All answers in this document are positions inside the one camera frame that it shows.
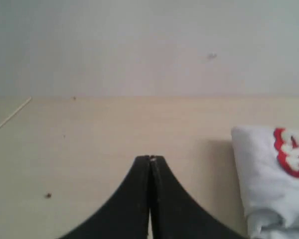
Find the wooden table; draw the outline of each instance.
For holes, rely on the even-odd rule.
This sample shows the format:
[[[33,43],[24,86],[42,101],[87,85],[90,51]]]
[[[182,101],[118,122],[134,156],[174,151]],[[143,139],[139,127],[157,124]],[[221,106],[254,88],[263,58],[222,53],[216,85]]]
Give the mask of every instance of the wooden table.
[[[15,102],[0,100],[0,120]],[[191,196],[245,236],[238,124],[299,128],[299,98],[34,98],[0,129],[0,239],[58,238],[144,154],[164,155]]]

